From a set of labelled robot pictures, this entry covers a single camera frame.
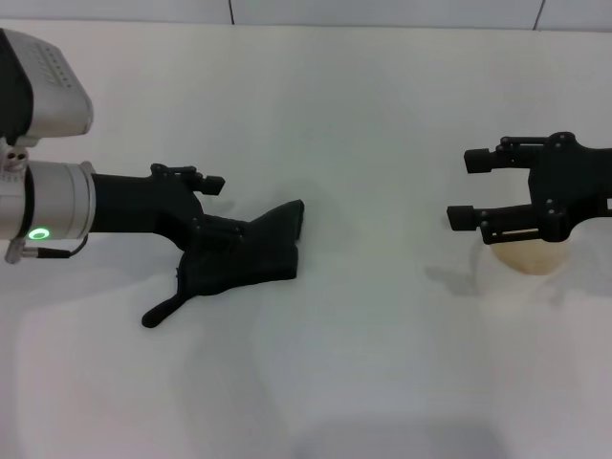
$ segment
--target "white surface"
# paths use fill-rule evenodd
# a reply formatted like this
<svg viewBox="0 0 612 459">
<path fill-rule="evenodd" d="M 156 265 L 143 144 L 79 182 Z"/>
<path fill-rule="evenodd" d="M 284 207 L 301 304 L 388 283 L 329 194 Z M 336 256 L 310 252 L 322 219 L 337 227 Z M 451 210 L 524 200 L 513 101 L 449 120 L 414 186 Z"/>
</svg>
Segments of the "white surface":
<svg viewBox="0 0 612 459">
<path fill-rule="evenodd" d="M 612 144 L 612 35 L 2 24 L 59 46 L 96 108 L 35 157 L 194 164 L 228 180 L 205 205 L 229 217 L 306 203 L 297 280 L 155 330 L 179 259 L 161 237 L 0 265 L 2 457 L 609 456 L 610 223 L 530 278 L 445 209 L 527 202 L 526 174 L 468 176 L 466 148 Z"/>
<path fill-rule="evenodd" d="M 0 16 L 231 24 L 228 0 L 4 0 Z"/>
<path fill-rule="evenodd" d="M 612 3 L 607 0 L 547 0 L 538 28 L 544 31 L 612 31 Z"/>
<path fill-rule="evenodd" d="M 232 0 L 236 24 L 527 29 L 540 0 Z"/>
</svg>

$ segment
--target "led light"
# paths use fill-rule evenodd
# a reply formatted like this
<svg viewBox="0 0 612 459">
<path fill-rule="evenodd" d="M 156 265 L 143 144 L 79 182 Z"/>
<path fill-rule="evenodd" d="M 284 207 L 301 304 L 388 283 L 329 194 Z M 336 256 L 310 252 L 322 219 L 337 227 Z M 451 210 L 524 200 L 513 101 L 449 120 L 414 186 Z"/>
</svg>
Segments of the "led light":
<svg viewBox="0 0 612 459">
<path fill-rule="evenodd" d="M 51 233 L 46 228 L 36 228 L 30 231 L 30 234 L 28 234 L 28 237 L 34 241 L 47 239 L 49 236 L 51 236 Z"/>
</svg>

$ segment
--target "white wall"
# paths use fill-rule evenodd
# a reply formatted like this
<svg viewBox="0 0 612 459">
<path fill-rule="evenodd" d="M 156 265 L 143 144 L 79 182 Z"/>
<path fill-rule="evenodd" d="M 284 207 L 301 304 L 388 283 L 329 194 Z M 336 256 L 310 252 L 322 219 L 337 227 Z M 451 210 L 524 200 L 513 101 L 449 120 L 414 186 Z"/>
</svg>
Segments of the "white wall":
<svg viewBox="0 0 612 459">
<path fill-rule="evenodd" d="M 565 31 L 612 31 L 612 2 L 609 0 L 547 0 L 538 28 Z"/>
<path fill-rule="evenodd" d="M 540 0 L 232 0 L 236 24 L 531 29 Z M 230 24 L 229 0 L 5 0 L 0 17 Z"/>
<path fill-rule="evenodd" d="M 228 0 L 4 0 L 0 17 L 231 23 Z"/>
<path fill-rule="evenodd" d="M 539 0 L 232 0 L 236 24 L 531 29 Z"/>
</svg>

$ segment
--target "cable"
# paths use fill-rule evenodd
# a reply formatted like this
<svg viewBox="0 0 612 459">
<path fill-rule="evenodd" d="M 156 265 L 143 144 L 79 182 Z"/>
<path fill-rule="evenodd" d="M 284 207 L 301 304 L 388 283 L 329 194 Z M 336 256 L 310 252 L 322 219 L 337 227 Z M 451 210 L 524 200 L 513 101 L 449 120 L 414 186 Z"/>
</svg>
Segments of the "cable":
<svg viewBox="0 0 612 459">
<path fill-rule="evenodd" d="M 539 11 L 537 12 L 537 18 L 535 19 L 534 28 L 532 29 L 533 31 L 537 30 L 537 26 L 539 25 L 539 18 L 541 17 L 542 12 L 544 11 L 544 5 L 546 5 L 546 0 L 542 0 L 541 5 L 539 6 Z"/>
<path fill-rule="evenodd" d="M 87 239 L 89 239 L 89 234 L 85 234 L 83 240 L 80 242 L 78 247 L 70 252 L 70 256 L 75 256 L 77 253 L 83 250 L 83 248 L 87 245 Z"/>
<path fill-rule="evenodd" d="M 83 250 L 89 239 L 89 234 L 86 234 L 81 243 L 73 251 L 61 251 L 59 249 L 46 249 L 44 247 L 38 248 L 38 254 L 36 258 L 71 258 L 77 253 Z"/>
</svg>

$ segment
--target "beige cup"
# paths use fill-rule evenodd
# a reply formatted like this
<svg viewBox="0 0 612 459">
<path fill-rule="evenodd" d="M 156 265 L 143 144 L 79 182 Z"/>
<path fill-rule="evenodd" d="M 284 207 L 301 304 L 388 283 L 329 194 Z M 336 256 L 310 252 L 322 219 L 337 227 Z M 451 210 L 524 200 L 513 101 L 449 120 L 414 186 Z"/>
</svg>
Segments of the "beige cup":
<svg viewBox="0 0 612 459">
<path fill-rule="evenodd" d="M 567 259 L 568 241 L 551 243 L 535 239 L 506 242 L 493 244 L 492 250 L 500 261 L 520 273 L 545 275 L 552 273 Z"/>
</svg>

